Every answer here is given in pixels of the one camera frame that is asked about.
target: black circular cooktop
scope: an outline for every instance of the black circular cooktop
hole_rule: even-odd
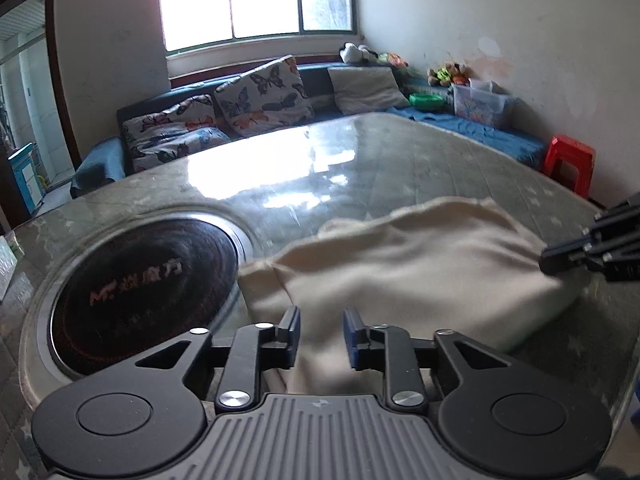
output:
[[[234,286],[229,236],[198,219],[165,219],[91,253],[56,301],[57,357],[88,375],[215,320]]]

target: door frame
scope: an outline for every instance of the door frame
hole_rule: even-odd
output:
[[[9,12],[26,0],[0,0],[0,16]],[[56,22],[54,12],[55,0],[45,0],[45,34],[47,41],[47,55],[49,57],[49,70],[51,72],[51,83],[53,94],[56,99],[56,108],[60,118],[60,126],[65,137],[66,147],[74,168],[77,170],[82,159],[76,144],[71,127],[71,119],[66,108],[65,93],[60,75],[60,64],[58,63],[58,46],[56,44]],[[4,212],[11,228],[26,222],[30,219],[29,212],[24,205],[22,195],[18,190],[17,183],[13,177],[13,171],[7,159],[4,147],[0,148],[0,208]]]

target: ribbed gray plate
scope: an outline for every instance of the ribbed gray plate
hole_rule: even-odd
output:
[[[374,396],[269,395],[252,412],[220,416],[198,448],[155,480],[463,480],[458,463],[415,415]]]

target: window sill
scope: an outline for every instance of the window sill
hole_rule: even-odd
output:
[[[309,34],[257,38],[207,46],[166,58],[169,78],[273,57],[304,56],[311,54],[337,54],[343,44],[360,44],[364,37],[358,34]]]

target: beige cloth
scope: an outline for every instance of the beige cloth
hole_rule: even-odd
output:
[[[439,198],[375,221],[336,219],[317,236],[241,267],[238,282],[253,320],[277,323],[302,311],[296,367],[282,372],[290,393],[376,392],[377,372],[350,369],[342,312],[432,338],[452,328],[508,350],[565,309],[587,284],[538,269],[543,242],[493,200]]]

